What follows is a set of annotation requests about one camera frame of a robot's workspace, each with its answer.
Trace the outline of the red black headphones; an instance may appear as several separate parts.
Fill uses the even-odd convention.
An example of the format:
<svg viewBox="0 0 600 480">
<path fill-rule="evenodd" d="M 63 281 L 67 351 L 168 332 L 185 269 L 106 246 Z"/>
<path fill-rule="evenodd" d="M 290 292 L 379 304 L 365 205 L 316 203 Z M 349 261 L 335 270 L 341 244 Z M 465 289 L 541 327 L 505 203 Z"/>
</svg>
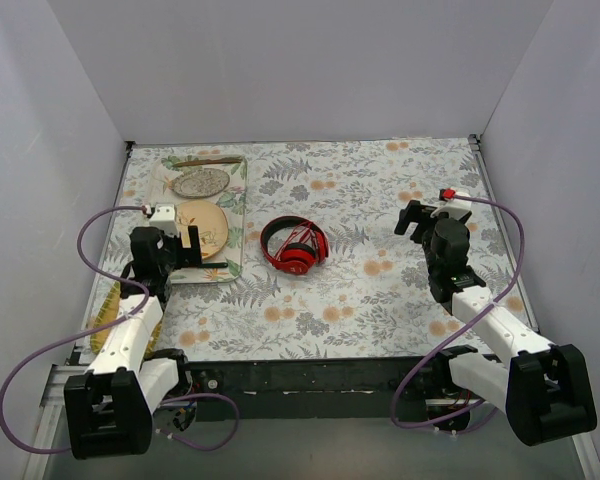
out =
<svg viewBox="0 0 600 480">
<path fill-rule="evenodd" d="M 289 236 L 272 254 L 269 241 L 274 234 L 289 230 Z M 271 220 L 260 233 L 264 258 L 277 270 L 300 276 L 313 266 L 323 264 L 330 249 L 326 234 L 314 222 L 298 216 L 282 216 Z"/>
</svg>

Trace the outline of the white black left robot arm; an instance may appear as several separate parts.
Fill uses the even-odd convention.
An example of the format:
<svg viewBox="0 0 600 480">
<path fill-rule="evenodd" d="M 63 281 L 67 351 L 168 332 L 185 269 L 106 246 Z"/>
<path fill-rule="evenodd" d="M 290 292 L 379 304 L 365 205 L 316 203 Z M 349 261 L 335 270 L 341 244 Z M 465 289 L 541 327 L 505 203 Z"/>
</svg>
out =
<svg viewBox="0 0 600 480">
<path fill-rule="evenodd" d="M 193 386 L 181 351 L 146 353 L 171 295 L 170 275 L 183 266 L 181 232 L 172 220 L 153 221 L 132 230 L 130 247 L 113 326 L 86 371 L 64 386 L 71 451 L 81 460 L 146 452 L 162 399 L 183 399 Z"/>
</svg>

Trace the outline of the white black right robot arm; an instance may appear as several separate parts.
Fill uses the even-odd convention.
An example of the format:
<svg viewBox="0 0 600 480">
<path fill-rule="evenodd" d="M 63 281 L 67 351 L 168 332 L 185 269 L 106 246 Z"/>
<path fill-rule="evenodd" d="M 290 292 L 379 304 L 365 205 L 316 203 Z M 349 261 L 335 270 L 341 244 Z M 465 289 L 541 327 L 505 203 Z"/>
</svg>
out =
<svg viewBox="0 0 600 480">
<path fill-rule="evenodd" d="M 453 336 L 473 331 L 496 358 L 445 340 L 416 366 L 436 361 L 432 383 L 440 395 L 476 394 L 506 415 L 527 446 L 595 430 L 598 418 L 583 353 L 546 339 L 502 305 L 468 263 L 467 221 L 475 199 L 453 189 L 441 190 L 439 198 L 437 206 L 410 201 L 394 232 L 404 235 L 409 225 L 416 226 L 410 238 L 423 248 L 430 292 L 463 324 Z"/>
</svg>

